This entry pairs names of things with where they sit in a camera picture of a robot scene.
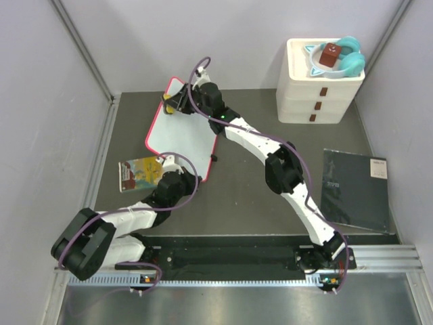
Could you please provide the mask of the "yellow whiteboard eraser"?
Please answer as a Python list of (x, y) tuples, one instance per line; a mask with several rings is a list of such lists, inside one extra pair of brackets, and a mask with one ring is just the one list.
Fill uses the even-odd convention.
[(164, 93), (162, 96), (162, 109), (166, 115), (172, 115), (176, 110), (170, 105), (171, 95)]

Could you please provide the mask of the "pink framed whiteboard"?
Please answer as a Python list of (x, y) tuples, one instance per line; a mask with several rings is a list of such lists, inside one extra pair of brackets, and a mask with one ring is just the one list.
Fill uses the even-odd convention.
[(165, 114), (160, 103), (145, 139), (155, 154), (175, 152), (188, 158), (205, 182), (210, 173), (217, 136), (208, 120), (199, 114)]

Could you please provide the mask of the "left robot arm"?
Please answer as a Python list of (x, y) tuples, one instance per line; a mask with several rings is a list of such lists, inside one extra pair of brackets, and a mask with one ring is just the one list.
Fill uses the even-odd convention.
[(154, 256), (138, 231), (164, 223), (182, 198), (197, 192), (201, 181), (183, 167), (165, 172), (149, 196), (129, 207), (108, 212), (83, 208), (55, 241), (51, 256), (79, 280), (125, 262), (147, 268)]

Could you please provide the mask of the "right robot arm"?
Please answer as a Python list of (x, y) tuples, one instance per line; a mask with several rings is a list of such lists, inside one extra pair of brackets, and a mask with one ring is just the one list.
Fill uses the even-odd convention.
[(185, 84), (185, 99), (177, 110), (183, 114), (198, 113), (208, 119), (215, 134), (223, 134), (255, 155), (265, 166), (265, 182), (270, 190), (285, 198), (304, 224), (315, 246), (316, 260), (325, 268), (333, 267), (346, 248), (344, 237), (325, 219), (309, 193), (303, 173), (304, 161), (290, 142), (259, 133), (237, 112), (225, 105), (215, 83), (200, 86)]

